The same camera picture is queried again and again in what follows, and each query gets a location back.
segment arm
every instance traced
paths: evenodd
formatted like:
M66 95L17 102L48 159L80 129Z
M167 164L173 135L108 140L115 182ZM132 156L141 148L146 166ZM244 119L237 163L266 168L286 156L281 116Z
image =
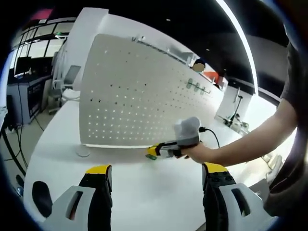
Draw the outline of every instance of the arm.
M288 101L282 99L273 116L241 139L215 150L199 144L182 152L199 163L235 165L273 151L293 132L296 126L297 116L294 108Z

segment dark shirt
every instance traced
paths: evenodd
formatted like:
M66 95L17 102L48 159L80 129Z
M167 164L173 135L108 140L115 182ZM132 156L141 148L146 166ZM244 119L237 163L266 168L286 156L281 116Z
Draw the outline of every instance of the dark shirt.
M308 219L308 167L305 160L308 141L308 62L288 45L288 79L282 98L297 115L297 132L291 152L276 179L270 185L265 209L272 216L284 218L285 226Z

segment human hand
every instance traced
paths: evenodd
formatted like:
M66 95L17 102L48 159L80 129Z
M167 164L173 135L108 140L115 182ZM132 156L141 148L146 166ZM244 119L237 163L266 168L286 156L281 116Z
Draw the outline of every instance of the human hand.
M202 143L199 143L193 148L182 149L181 152L183 156L186 155L185 158L189 156L197 163L214 162L214 150L205 147Z

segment black desk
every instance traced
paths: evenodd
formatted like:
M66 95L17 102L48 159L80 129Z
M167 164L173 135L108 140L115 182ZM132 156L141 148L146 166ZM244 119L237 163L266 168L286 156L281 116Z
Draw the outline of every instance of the black desk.
M7 95L12 96L17 124L30 123L40 111L43 94L50 88L50 84L46 84L47 80L51 83L51 75L42 77L27 75L21 79L8 80Z

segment desk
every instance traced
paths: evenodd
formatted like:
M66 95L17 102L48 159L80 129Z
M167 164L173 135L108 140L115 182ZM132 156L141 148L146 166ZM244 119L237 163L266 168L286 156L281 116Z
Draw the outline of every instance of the desk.
M80 144L78 117L79 102L67 102L49 123L31 156L24 205L34 220L44 221L32 200L35 181L47 183L55 201L70 186L78 185L90 167L111 164L113 231L195 231L205 222L200 164L184 158L152 161L144 157L144 149L90 148L88 157L79 157L75 153ZM225 145L224 140L240 137L231 129L220 131L224 128L215 130L221 145ZM209 146L216 147L215 138L210 138L210 133L205 135Z
M32 121L34 116L41 110L42 104L46 104L47 92L50 86L50 75L42 77L30 75L22 79L9 79L7 95L12 96L16 123L28 124Z

